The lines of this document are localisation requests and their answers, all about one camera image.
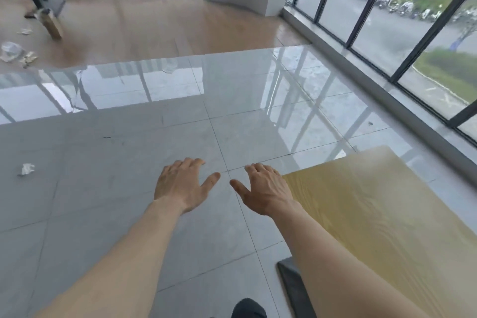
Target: forearm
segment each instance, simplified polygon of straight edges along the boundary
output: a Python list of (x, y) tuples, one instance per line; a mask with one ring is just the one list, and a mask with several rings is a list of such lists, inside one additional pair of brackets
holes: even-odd
[(426, 318), (414, 303), (356, 259), (296, 201), (270, 212), (320, 317)]
[(172, 231), (175, 200), (154, 200), (128, 233), (38, 317), (147, 317)]

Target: hand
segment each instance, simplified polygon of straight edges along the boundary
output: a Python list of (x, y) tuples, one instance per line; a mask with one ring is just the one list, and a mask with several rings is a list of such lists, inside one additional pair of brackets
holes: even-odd
[(245, 166), (245, 170), (250, 178), (251, 191), (237, 180), (230, 180), (230, 185), (240, 195), (243, 203), (254, 212), (269, 215), (272, 205), (293, 201), (287, 183), (271, 166), (256, 163)]
[(205, 161), (202, 159), (186, 158), (165, 166), (156, 184), (154, 200), (166, 196), (174, 199), (181, 204), (182, 213), (198, 207), (220, 179), (220, 173), (215, 172), (199, 186), (199, 169), (203, 164)]

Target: black window frame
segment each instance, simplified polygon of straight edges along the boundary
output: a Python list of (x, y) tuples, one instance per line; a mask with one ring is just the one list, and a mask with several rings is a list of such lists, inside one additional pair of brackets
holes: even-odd
[(445, 124), (448, 128), (455, 130), (458, 134), (462, 135), (466, 140), (472, 143), (474, 146), (477, 147), (477, 141), (474, 140), (468, 134), (462, 132), (458, 129), (458, 127), (463, 124), (464, 122), (468, 121), (470, 118), (474, 117), (477, 114), (477, 99), (470, 103), (467, 107), (462, 109), (458, 112), (455, 116), (447, 119), (437, 110), (435, 110), (432, 106), (425, 103), (421, 100), (418, 96), (416, 96), (412, 91), (406, 89), (401, 84), (398, 83), (399, 79), (408, 71), (408, 69), (412, 66), (412, 64), (420, 57), (422, 52), (429, 46), (429, 44), (433, 41), (433, 39), (439, 34), (439, 32), (447, 25), (447, 22), (452, 18), (455, 12), (462, 6), (462, 4), (466, 0), (452, 0), (447, 8), (443, 11), (443, 13), (437, 18), (437, 20), (432, 24), (426, 34), (421, 38), (421, 40), (415, 45), (414, 49), (409, 53), (409, 55), (405, 58), (405, 60), (401, 63), (401, 65), (396, 69), (396, 71), (390, 76), (373, 62), (368, 60), (366, 57), (361, 55), (359, 52), (353, 49), (353, 43), (361, 31), (362, 26), (364, 25), (369, 13), (371, 12), (376, 0), (368, 0), (366, 5), (361, 12), (358, 20), (353, 27), (353, 31), (351, 32), (348, 40), (343, 41), (342, 39), (338, 38), (334, 33), (320, 24), (319, 20), (321, 15), (323, 14), (323, 10), (326, 6), (326, 2), (328, 0), (320, 0), (318, 4), (318, 8), (316, 10), (316, 14), (313, 17), (303, 13), (299, 8), (297, 8), (296, 3), (298, 0), (293, 0), (289, 4), (291, 7), (298, 10), (301, 14), (303, 14), (307, 19), (312, 21), (314, 24), (319, 26), (323, 31), (325, 31), (329, 36), (335, 39), (339, 44), (343, 46), (346, 50), (350, 51), (353, 55), (359, 58), (361, 61), (366, 63), (370, 68), (376, 71), (378, 74), (382, 75), (385, 79), (387, 79), (391, 84), (399, 88), (402, 92), (406, 93), (410, 98), (412, 98), (416, 103), (420, 104), (424, 109), (430, 112), (433, 116), (437, 117), (442, 123)]

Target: person's left arm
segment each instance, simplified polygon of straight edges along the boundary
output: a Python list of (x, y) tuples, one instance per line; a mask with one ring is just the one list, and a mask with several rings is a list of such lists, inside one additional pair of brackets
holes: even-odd
[(148, 317), (164, 254), (179, 217), (199, 206), (220, 178), (199, 186), (201, 159), (164, 167), (154, 201), (128, 233), (90, 271), (36, 317)]

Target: wood grain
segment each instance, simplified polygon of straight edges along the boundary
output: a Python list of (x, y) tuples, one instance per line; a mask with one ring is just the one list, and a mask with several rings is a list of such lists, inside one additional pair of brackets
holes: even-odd
[[(283, 19), (203, 0), (67, 0), (64, 38), (52, 41), (23, 14), (30, 0), (0, 0), (0, 40), (19, 43), (39, 58), (31, 68), (172, 58), (309, 44)], [(28, 36), (18, 34), (30, 28)], [(0, 65), (0, 73), (23, 71)]]
[(389, 147), (285, 180), (316, 221), (431, 317), (477, 317), (477, 237)]

